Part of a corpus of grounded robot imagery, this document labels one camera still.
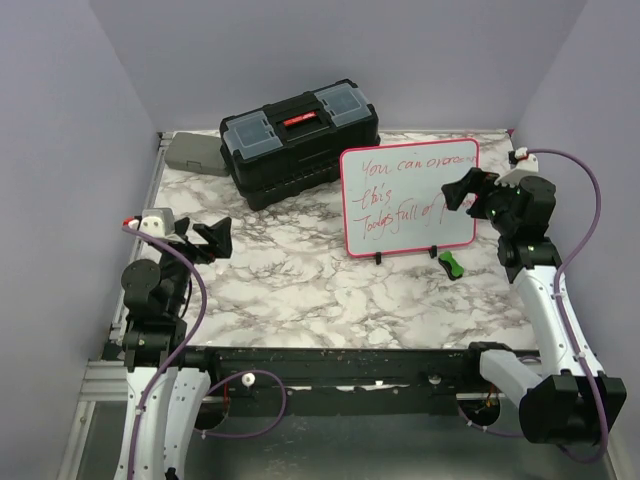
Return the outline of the pink framed whiteboard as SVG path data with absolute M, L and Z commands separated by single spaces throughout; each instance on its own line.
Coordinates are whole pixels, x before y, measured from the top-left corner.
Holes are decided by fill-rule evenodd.
M 354 258 L 459 247 L 476 221 L 447 208 L 441 187 L 479 165 L 471 138 L 349 149 L 340 157 L 345 247 Z

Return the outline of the green black whiteboard eraser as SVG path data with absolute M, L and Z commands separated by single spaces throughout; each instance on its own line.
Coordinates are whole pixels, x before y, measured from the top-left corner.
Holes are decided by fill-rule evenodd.
M 457 262 L 451 251 L 442 252 L 438 256 L 438 263 L 452 281 L 458 280 L 464 275 L 464 268 Z

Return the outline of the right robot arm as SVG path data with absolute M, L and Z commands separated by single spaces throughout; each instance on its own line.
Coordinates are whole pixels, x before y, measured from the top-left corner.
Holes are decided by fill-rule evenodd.
M 531 443 L 597 445 L 607 439 L 627 391 L 588 347 L 568 298 L 561 257 L 546 235 L 555 192 L 539 176 L 507 186 L 479 168 L 443 185 L 448 209 L 474 195 L 468 215 L 498 232 L 498 259 L 532 324 L 542 369 L 535 373 L 506 347 L 482 347 L 461 365 L 460 379 L 474 392 L 496 386 L 517 407 Z

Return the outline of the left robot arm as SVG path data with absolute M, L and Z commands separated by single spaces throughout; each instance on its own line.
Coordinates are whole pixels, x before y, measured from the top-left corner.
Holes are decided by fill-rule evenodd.
M 195 289 L 206 289 L 197 265 L 232 255 L 230 218 L 206 225 L 151 209 L 124 221 L 124 232 L 159 252 L 121 276 L 127 310 L 122 340 L 126 417 L 117 479 L 181 479 L 201 402 L 222 380 L 208 353 L 189 352 L 197 328 L 183 318 Z

